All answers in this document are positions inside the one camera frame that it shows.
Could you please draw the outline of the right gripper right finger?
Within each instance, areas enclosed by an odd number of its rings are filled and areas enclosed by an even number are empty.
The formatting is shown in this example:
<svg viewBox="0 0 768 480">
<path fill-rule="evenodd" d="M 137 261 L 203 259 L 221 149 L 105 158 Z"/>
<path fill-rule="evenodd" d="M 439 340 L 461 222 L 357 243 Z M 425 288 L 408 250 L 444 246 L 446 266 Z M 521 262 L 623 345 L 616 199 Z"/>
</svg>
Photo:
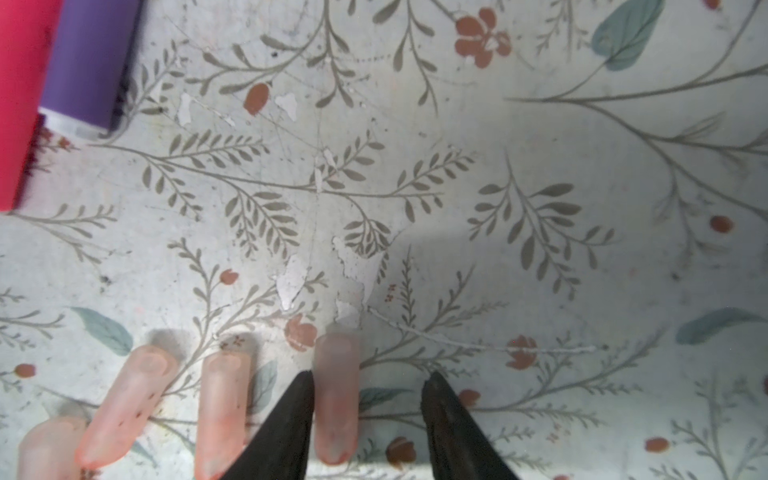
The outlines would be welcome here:
<svg viewBox="0 0 768 480">
<path fill-rule="evenodd" d="M 423 384 L 421 413 L 435 479 L 519 479 L 439 372 Z"/>
</svg>

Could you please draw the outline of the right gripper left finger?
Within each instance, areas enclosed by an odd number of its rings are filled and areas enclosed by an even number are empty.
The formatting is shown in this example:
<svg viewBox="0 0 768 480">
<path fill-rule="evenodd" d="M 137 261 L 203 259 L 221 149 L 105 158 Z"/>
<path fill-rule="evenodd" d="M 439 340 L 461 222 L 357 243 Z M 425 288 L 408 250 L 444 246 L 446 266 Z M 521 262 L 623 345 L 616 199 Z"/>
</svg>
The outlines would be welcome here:
<svg viewBox="0 0 768 480">
<path fill-rule="evenodd" d="M 299 372 L 223 480 L 302 480 L 315 408 L 314 377 Z"/>
</svg>

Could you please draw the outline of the translucent pink pen cap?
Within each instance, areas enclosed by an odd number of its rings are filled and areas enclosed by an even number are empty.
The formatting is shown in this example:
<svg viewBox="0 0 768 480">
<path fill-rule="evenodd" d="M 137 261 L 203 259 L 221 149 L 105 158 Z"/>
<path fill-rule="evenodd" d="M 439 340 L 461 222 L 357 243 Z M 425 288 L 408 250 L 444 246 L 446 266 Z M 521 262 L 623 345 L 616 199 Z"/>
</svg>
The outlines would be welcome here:
<svg viewBox="0 0 768 480">
<path fill-rule="evenodd" d="M 145 345 L 127 357 L 75 451 L 77 464 L 98 470 L 123 458 L 178 371 L 167 351 Z"/>
<path fill-rule="evenodd" d="M 47 420 L 30 430 L 19 445 L 18 480 L 79 480 L 75 450 L 86 429 L 76 417 Z"/>
<path fill-rule="evenodd" d="M 315 453 L 323 463 L 347 462 L 358 445 L 360 346 L 351 333 L 332 332 L 316 342 Z"/>
<path fill-rule="evenodd" d="M 251 358 L 221 351 L 205 358 L 197 418 L 194 477 L 219 479 L 242 453 Z"/>
</svg>

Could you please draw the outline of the purple marker pen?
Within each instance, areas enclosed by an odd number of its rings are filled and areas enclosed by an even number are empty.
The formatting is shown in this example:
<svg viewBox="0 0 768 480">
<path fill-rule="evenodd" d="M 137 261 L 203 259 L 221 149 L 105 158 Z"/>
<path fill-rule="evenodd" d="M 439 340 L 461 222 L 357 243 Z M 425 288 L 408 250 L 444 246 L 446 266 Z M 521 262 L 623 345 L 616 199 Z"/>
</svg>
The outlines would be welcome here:
<svg viewBox="0 0 768 480">
<path fill-rule="evenodd" d="M 114 123 L 140 0 L 65 0 L 39 113 L 59 135 L 95 140 Z"/>
</svg>

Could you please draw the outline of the pink marker pen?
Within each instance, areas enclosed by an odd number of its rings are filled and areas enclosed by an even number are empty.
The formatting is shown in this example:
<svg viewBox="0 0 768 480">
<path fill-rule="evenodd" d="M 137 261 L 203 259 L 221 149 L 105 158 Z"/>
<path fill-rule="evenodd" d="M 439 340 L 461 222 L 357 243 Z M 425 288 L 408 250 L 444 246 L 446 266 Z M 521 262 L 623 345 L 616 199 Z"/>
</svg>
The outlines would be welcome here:
<svg viewBox="0 0 768 480">
<path fill-rule="evenodd" d="M 1 210 L 14 208 L 33 141 L 61 0 L 1 0 Z"/>
</svg>

